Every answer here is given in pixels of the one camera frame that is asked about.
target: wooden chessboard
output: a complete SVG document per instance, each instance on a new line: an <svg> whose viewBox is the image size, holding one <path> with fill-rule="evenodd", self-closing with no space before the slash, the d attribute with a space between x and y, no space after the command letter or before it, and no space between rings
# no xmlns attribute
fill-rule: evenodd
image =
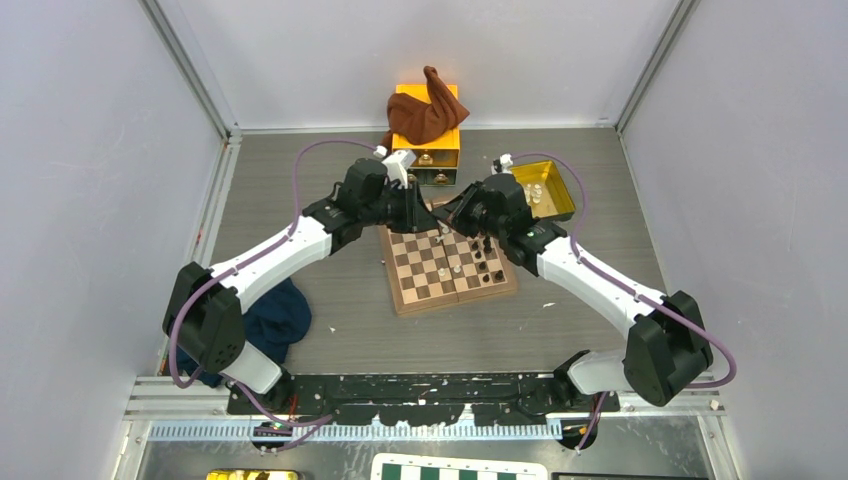
<svg viewBox="0 0 848 480"><path fill-rule="evenodd" d="M482 237L450 229L399 234L380 227L379 236L398 315L518 290L512 265L494 239L485 253Z"/></svg>

